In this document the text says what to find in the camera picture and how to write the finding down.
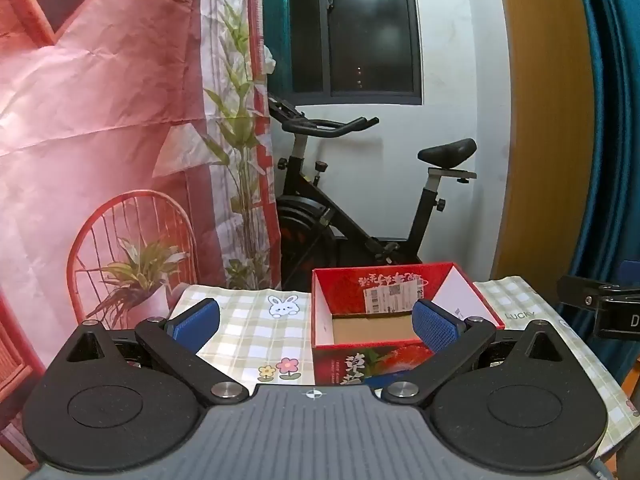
barcode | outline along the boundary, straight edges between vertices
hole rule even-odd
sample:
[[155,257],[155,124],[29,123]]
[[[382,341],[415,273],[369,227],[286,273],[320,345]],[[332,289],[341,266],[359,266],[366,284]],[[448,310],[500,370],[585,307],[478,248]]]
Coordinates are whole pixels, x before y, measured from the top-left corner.
[[374,314],[380,312],[380,302],[378,301],[378,291],[374,288],[371,291],[371,311]]

metal screw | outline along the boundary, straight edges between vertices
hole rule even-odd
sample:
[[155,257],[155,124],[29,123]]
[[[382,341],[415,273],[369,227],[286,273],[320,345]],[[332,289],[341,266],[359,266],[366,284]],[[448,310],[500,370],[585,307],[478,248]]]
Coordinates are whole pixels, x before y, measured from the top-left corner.
[[223,381],[218,384],[214,384],[211,387],[211,393],[216,397],[221,397],[222,399],[235,399],[242,395],[242,391],[244,388],[242,384],[233,383],[231,381]]
[[389,394],[394,397],[400,397],[401,399],[415,397],[420,392],[417,384],[408,383],[407,381],[398,381],[397,383],[390,384],[386,390]]

bunny print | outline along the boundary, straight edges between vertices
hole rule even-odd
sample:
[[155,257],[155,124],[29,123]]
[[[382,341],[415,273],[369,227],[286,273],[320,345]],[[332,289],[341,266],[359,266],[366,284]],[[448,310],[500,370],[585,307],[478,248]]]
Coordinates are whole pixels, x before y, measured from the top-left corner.
[[278,319],[282,316],[294,316],[300,312],[300,307],[296,304],[297,299],[298,297],[295,294],[293,296],[289,296],[284,301],[280,298],[276,298],[275,296],[269,296],[268,300],[269,303],[271,303],[271,306],[269,307],[269,314],[271,314],[274,319]]

exercise bike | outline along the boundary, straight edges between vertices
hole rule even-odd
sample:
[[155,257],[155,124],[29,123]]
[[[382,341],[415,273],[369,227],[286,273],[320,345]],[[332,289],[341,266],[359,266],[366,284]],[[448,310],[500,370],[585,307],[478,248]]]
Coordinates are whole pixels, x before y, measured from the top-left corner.
[[369,236],[350,216],[318,187],[327,164],[316,162],[316,175],[310,182],[302,173],[306,143],[309,137],[337,139],[351,132],[361,132],[380,122],[378,118],[360,117],[350,123],[307,119],[295,107],[269,94],[269,110],[285,132],[294,134],[291,156],[281,158],[277,168],[286,170],[283,194],[276,199],[278,222],[282,236],[283,290],[311,290],[311,272],[321,267],[344,266],[337,257],[335,228],[343,239],[364,257],[360,266],[403,265],[421,263],[418,250],[424,238],[433,209],[443,211],[444,199],[438,198],[443,177],[467,184],[477,175],[456,170],[476,152],[473,139],[463,139],[443,146],[420,150],[418,159],[432,164],[422,190],[411,231],[406,239],[381,239]]

checkered tablecloth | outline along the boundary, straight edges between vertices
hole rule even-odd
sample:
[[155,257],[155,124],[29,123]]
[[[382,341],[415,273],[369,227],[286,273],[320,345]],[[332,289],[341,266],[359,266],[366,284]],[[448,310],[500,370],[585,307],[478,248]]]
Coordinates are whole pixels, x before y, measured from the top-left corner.
[[[640,424],[639,413],[593,352],[523,279],[513,276],[476,286],[507,329],[521,330],[532,319],[546,319],[574,352],[609,412],[599,456]],[[192,285],[180,298],[173,316],[204,298],[218,302],[221,320],[220,330],[198,352],[201,358],[244,384],[250,392],[260,383],[314,383],[310,294]]]

